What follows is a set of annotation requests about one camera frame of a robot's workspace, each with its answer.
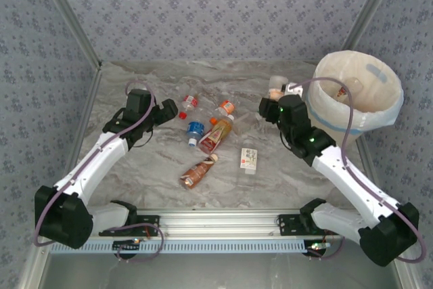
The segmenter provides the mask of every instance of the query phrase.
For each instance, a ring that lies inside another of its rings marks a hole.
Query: blue bottle
[[[195,147],[197,142],[203,137],[204,134],[204,124],[198,120],[194,120],[188,124],[187,136],[188,145]]]

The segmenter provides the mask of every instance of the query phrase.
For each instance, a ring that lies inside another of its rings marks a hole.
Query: table surface
[[[261,97],[267,94],[270,76],[279,74],[299,82],[311,77],[314,69],[311,64],[288,61],[104,63],[80,158],[97,141],[104,124],[125,106],[124,85],[131,79],[146,81],[158,103],[172,98],[178,106],[189,87],[199,87],[198,114],[208,120],[227,96],[237,101],[235,117],[256,112]],[[117,199],[140,208],[300,208],[314,198],[323,198],[341,208],[351,207],[329,180],[287,151],[277,127],[265,121],[243,137],[231,132],[215,150],[219,160],[201,183],[193,190],[184,189],[179,177],[206,157],[187,145],[187,123],[175,118],[155,128],[147,145],[133,148],[113,166],[90,204]],[[258,150],[253,177],[240,173],[240,146],[245,138]],[[348,155],[362,169],[355,144]]]

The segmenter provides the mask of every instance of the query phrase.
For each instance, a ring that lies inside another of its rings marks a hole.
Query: black bracket
[[[137,251],[140,248],[140,243],[136,244],[133,240],[117,240],[113,242],[113,245],[111,246],[112,250],[115,250],[116,252],[121,250],[130,250],[130,251]],[[119,253],[119,256],[124,259],[128,260],[133,258],[137,253]]]
[[[399,206],[398,211],[418,229],[419,212],[408,202]],[[417,236],[397,216],[392,213],[388,217],[380,217],[380,222],[373,228],[361,228],[359,246],[364,253],[377,265],[387,266],[398,255],[417,242]]]
[[[301,221],[300,215],[279,215],[278,216],[279,234],[281,236],[324,236],[323,229],[307,229]]]
[[[336,145],[325,131],[311,126],[306,104],[299,95],[286,95],[278,102],[262,98],[258,112],[266,121],[277,124],[290,150],[309,166],[322,150]]]
[[[35,223],[57,191],[55,187],[43,185],[36,192]],[[80,248],[89,239],[92,228],[92,216],[78,194],[62,193],[45,216],[39,235],[71,248]]]
[[[135,225],[137,223],[151,223],[156,227],[160,226],[160,216],[158,215],[138,215],[137,207],[133,204],[129,204],[127,202],[123,202],[120,200],[113,200],[112,203],[119,204],[121,206],[126,207],[129,210],[129,214],[127,217],[127,221],[125,226],[127,225]],[[158,232],[156,229],[152,227],[135,227],[124,230],[104,230],[99,233],[101,237],[113,237],[113,236],[132,236],[132,237],[157,237]]]
[[[145,114],[150,103],[151,95],[149,91],[142,89],[131,90],[128,94],[126,107],[117,111],[112,119],[104,125],[102,132],[119,133],[131,127]],[[155,105],[150,111],[149,116],[138,127],[120,136],[126,139],[128,149],[131,149],[134,143],[143,137],[143,133],[150,132],[154,127],[176,117],[177,107],[172,99],[163,101],[162,107],[160,108],[159,105]]]
[[[324,229],[318,228],[311,218],[311,213],[321,204],[326,203],[322,199],[314,199],[305,204],[297,215],[278,216],[279,233],[281,236],[324,236]]]

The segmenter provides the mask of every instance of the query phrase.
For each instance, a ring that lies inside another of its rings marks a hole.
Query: blue bottle label
[[[199,135],[203,135],[204,133],[204,125],[200,122],[190,122],[188,124],[187,133],[198,133]]]

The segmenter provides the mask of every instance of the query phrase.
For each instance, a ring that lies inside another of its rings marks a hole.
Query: plastic bottle
[[[222,117],[222,119],[201,138],[198,147],[207,154],[213,153],[222,140],[230,133],[234,119],[231,114]]]
[[[251,139],[242,143],[240,169],[241,174],[255,175],[257,171],[258,151]]]
[[[225,98],[220,106],[216,109],[216,114],[212,118],[210,118],[209,122],[212,125],[216,125],[220,119],[225,116],[229,116],[232,114],[237,106],[237,101],[229,95],[224,95],[222,98]]]
[[[269,98],[278,101],[284,96],[284,91],[289,80],[283,76],[272,76],[269,79]]]
[[[359,81],[359,79],[355,77],[347,78],[345,81],[343,81],[343,83],[347,86],[347,88],[349,88],[353,100],[355,100],[355,98],[364,88],[363,84]],[[347,92],[344,90],[343,87],[341,87],[332,98],[337,102],[349,105],[349,98],[347,96]]]
[[[208,158],[199,162],[198,164],[191,167],[186,173],[184,173],[179,182],[181,185],[188,189],[192,189],[203,179],[203,176],[209,171],[209,169],[218,161],[216,154],[210,155]]]
[[[235,122],[233,123],[233,131],[236,135],[243,135],[256,125],[261,118],[262,117],[257,112],[245,113],[240,118],[235,119]]]
[[[191,115],[191,119],[188,123],[187,128],[187,136],[188,136],[188,145],[191,147],[195,147],[197,142],[203,137],[204,134],[204,121],[202,118],[202,113],[194,112]]]
[[[229,114],[232,114],[235,109],[236,109],[235,103],[231,99],[226,99],[217,108],[217,110],[220,112],[222,116],[228,116]]]
[[[197,105],[198,105],[198,92],[196,91],[190,91],[190,94],[193,95],[186,95],[183,98],[182,101],[182,107],[183,109],[181,110],[181,112],[179,113],[179,118],[181,118],[182,120],[185,120],[187,117],[187,111],[192,111],[194,110]]]

